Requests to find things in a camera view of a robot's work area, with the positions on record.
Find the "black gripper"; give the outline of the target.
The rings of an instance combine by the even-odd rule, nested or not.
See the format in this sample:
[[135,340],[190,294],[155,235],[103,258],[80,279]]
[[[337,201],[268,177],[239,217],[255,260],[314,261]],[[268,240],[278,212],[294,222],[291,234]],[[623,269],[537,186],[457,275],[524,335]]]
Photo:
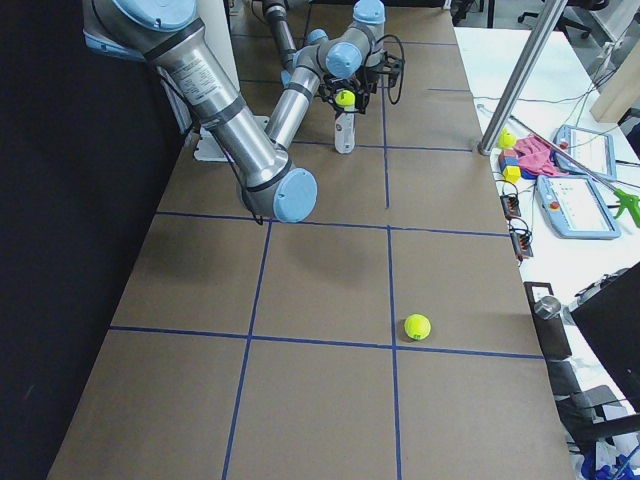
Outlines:
[[349,78],[338,78],[333,74],[324,75],[324,85],[322,88],[322,101],[328,104],[334,111],[338,111],[339,107],[335,102],[335,95],[342,90],[349,90],[355,94],[355,111],[364,115],[369,104],[369,95],[373,92],[371,83],[366,69],[358,69]]

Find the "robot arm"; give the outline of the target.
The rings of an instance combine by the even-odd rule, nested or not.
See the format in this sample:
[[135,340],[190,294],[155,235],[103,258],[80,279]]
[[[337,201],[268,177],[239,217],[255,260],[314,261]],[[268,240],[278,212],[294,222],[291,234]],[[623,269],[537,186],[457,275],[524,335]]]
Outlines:
[[353,21],[336,39],[316,29],[296,49],[286,4],[266,1],[263,13],[290,74],[269,122],[260,125],[205,41],[193,1],[85,1],[86,45],[107,56],[145,61],[167,72],[201,126],[234,161],[238,195],[255,216],[296,223],[314,209],[314,176],[294,165],[288,148],[319,87],[330,80],[376,75],[384,62],[386,20],[380,1],[358,1]]
[[[262,2],[262,14],[268,23],[272,37],[275,41],[281,63],[281,81],[287,87],[294,73],[294,55],[298,51],[287,21],[288,3],[279,0],[266,0]],[[310,55],[315,54],[315,70],[319,79],[327,72],[326,58],[330,42],[324,35],[308,48]]]

